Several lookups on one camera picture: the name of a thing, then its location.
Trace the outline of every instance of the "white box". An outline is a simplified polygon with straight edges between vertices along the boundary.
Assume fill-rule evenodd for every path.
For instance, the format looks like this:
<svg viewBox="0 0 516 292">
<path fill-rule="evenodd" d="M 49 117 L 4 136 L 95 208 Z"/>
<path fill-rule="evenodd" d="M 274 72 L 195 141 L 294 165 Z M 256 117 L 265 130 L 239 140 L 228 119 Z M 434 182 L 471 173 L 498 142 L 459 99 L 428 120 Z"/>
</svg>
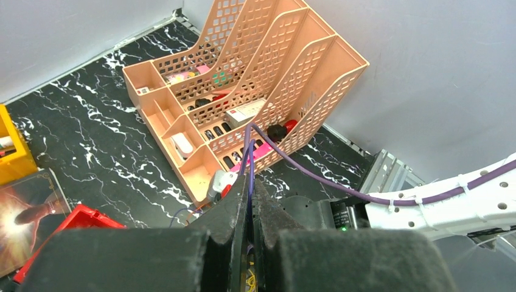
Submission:
<svg viewBox="0 0 516 292">
<path fill-rule="evenodd" d="M 192 144 L 190 144 L 183 133 L 172 135 L 170 140 L 172 141 L 172 145 L 176 147 L 177 152 L 184 160 L 190 157 L 192 152 L 194 152 Z"/>
<path fill-rule="evenodd" d="M 265 104 L 265 99 L 259 99 L 238 108 L 230 109 L 226 112 L 229 125 L 235 129 L 249 122 L 260 111 Z"/>
</svg>

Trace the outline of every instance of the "table surface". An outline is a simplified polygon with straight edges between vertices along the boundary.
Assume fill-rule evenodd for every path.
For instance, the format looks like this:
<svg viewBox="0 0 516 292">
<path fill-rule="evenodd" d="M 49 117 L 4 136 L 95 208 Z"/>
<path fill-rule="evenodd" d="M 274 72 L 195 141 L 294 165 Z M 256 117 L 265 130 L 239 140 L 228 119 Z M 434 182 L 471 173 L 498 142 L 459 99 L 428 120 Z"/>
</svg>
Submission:
<svg viewBox="0 0 516 292">
<path fill-rule="evenodd" d="M 129 228 L 168 227 L 177 210 L 194 208 L 131 103 L 122 68 L 185 50 L 197 38 L 174 21 L 8 105 L 37 165 L 56 173 L 72 208 L 85 204 Z M 353 188 L 372 162 L 324 128 L 291 157 Z M 295 192 L 313 200 L 344 196 L 284 161 L 257 178 L 277 199 Z M 187 216 L 180 213 L 175 226 Z"/>
</svg>

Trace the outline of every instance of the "plastic desk organizer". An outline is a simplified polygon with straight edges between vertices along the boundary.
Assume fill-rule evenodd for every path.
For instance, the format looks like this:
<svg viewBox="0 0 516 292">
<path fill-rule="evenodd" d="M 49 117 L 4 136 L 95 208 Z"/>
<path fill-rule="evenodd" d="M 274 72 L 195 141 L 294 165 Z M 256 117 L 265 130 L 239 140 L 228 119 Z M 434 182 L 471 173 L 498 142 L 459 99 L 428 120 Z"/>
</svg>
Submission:
<svg viewBox="0 0 516 292">
<path fill-rule="evenodd" d="M 169 85 L 164 76 L 210 70 Z M 189 50 L 123 69 L 130 99 L 196 206 L 206 203 L 212 175 L 243 156 L 245 126 L 226 130 L 225 112 L 266 98 L 253 118 L 261 129 L 298 123 L 278 144 L 291 154 L 305 146 L 369 63 L 302 0 L 216 0 Z M 149 92 L 136 90 L 148 87 Z M 214 91 L 231 93 L 188 110 Z M 222 135 L 209 139 L 206 131 Z M 183 133 L 194 151 L 181 158 L 170 141 Z M 256 132 L 251 138 L 260 141 Z M 259 172 L 281 157 L 268 153 Z"/>
</svg>

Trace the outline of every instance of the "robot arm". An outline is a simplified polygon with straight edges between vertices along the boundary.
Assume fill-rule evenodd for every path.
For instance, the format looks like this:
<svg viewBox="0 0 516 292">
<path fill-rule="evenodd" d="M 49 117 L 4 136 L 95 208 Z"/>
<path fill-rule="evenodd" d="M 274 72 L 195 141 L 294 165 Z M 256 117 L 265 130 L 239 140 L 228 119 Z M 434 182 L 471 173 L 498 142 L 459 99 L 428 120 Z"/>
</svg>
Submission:
<svg viewBox="0 0 516 292">
<path fill-rule="evenodd" d="M 418 206 L 386 206 L 369 203 L 366 211 L 372 228 L 412 229 L 430 240 L 492 228 L 508 231 L 516 225 L 516 170 L 468 189 L 468 182 L 512 162 L 516 153 L 490 166 L 403 192 L 370 193 L 387 200 L 416 200 L 462 187 L 463 193 L 444 201 Z"/>
</svg>

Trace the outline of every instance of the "poster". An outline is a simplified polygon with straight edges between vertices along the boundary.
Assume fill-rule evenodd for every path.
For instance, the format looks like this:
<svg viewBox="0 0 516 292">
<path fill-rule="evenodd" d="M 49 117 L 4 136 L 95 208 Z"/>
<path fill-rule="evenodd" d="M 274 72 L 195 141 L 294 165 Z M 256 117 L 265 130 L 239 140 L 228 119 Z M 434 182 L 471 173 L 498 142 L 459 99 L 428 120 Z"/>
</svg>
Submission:
<svg viewBox="0 0 516 292">
<path fill-rule="evenodd" d="M 22 267 L 70 212 L 52 170 L 0 186 L 0 277 Z"/>
</svg>

